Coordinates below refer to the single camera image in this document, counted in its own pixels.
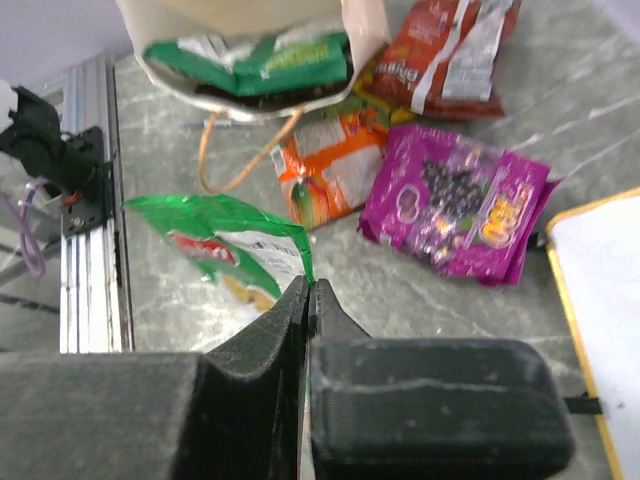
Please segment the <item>purple grape candy bag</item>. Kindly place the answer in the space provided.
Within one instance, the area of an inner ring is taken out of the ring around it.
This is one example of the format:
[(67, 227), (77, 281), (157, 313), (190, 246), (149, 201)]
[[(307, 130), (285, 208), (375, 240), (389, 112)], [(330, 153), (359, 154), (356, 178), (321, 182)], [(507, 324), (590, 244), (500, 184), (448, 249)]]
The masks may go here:
[(419, 124), (392, 128), (358, 230), (439, 275), (515, 285), (558, 181), (548, 165)]

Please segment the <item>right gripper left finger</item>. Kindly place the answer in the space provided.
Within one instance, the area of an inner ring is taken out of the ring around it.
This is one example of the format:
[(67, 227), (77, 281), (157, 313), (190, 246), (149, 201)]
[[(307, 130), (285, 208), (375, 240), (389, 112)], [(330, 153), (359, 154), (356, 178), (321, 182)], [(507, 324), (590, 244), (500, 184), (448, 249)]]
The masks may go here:
[(309, 284), (208, 353), (1, 357), (5, 479), (295, 479)]

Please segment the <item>beige paper bag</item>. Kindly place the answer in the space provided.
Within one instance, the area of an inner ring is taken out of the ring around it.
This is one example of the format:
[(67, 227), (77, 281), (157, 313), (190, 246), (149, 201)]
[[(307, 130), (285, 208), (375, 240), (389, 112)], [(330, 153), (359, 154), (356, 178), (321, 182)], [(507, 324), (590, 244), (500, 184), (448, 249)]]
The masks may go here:
[[(197, 176), (212, 194), (234, 189), (304, 115), (347, 98), (390, 39), (381, 1), (121, 1), (118, 8), (149, 80), (209, 112)], [(232, 180), (214, 187), (206, 155), (220, 118), (286, 122)]]

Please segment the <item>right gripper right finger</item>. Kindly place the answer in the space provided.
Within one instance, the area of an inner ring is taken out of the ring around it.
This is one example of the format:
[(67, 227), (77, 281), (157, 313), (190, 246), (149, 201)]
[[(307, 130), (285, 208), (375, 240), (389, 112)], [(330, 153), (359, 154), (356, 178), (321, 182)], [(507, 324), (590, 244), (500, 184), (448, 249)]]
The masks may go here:
[(575, 452), (541, 355), (513, 339), (374, 338), (330, 283), (310, 294), (319, 479), (547, 479)]

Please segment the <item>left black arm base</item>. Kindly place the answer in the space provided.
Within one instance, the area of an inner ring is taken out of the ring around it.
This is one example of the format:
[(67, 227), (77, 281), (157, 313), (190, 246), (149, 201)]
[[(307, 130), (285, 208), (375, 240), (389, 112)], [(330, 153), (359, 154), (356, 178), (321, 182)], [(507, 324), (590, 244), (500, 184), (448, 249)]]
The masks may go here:
[(1, 83), (1, 152), (62, 194), (62, 234), (102, 227), (111, 217), (112, 164), (103, 131), (65, 135), (53, 105), (22, 86)]

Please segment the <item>large green Chiaba chips bag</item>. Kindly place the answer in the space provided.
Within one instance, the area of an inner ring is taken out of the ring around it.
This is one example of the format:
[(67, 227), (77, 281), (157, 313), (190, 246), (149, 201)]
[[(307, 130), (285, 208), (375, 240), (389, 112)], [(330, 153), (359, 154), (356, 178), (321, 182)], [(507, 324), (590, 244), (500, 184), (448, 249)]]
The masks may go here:
[(262, 314), (298, 276), (314, 281), (304, 228), (229, 195), (149, 195), (125, 202), (230, 300)]

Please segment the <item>small green snack bag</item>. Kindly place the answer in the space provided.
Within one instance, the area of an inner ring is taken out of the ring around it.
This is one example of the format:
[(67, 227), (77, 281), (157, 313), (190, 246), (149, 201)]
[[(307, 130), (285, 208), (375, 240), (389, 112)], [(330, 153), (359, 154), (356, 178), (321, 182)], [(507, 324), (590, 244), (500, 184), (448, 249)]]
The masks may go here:
[(234, 96), (261, 96), (346, 81), (347, 46), (343, 31), (266, 35), (234, 45), (199, 35), (152, 44), (143, 58)]

